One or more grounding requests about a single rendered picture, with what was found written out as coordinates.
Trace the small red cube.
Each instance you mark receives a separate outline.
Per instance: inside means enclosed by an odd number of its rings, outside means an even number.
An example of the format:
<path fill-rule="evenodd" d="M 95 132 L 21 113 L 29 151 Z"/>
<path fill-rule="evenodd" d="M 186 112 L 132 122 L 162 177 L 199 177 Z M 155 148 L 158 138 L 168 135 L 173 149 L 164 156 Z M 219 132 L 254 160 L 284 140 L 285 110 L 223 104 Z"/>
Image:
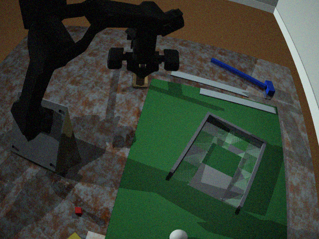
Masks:
<path fill-rule="evenodd" d="M 82 215 L 82 208 L 81 207 L 75 207 L 75 214 Z"/>

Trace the red putter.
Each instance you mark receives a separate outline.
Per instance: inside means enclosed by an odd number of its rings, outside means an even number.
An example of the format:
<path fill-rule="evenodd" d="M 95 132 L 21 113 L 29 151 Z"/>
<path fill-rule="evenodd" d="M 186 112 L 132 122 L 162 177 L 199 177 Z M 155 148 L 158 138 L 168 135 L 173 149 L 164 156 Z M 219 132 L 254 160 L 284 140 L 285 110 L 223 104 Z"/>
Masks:
<path fill-rule="evenodd" d="M 140 79 L 145 78 L 145 64 L 140 64 Z"/>

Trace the white ball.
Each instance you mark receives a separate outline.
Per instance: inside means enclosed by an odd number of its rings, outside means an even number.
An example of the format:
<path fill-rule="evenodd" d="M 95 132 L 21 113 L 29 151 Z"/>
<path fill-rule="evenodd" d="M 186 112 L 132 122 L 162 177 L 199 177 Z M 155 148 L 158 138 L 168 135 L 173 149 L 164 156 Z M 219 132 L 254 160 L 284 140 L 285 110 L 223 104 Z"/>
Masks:
<path fill-rule="evenodd" d="M 188 239 L 188 236 L 183 230 L 175 230 L 170 234 L 169 239 Z"/>

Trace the green mat with square cut-out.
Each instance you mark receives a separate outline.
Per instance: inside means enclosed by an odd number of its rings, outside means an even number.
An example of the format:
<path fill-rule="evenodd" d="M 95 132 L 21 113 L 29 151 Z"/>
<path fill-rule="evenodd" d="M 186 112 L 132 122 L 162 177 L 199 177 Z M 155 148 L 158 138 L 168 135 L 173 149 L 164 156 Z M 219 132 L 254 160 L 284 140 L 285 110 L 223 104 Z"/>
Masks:
<path fill-rule="evenodd" d="M 276 108 L 272 114 L 199 93 L 200 88 L 152 78 L 105 239 L 169 239 L 175 230 L 188 239 L 287 239 L 277 107 L 267 105 Z M 208 153 L 194 144 L 169 175 L 208 111 L 267 141 L 240 210 L 189 186 Z"/>

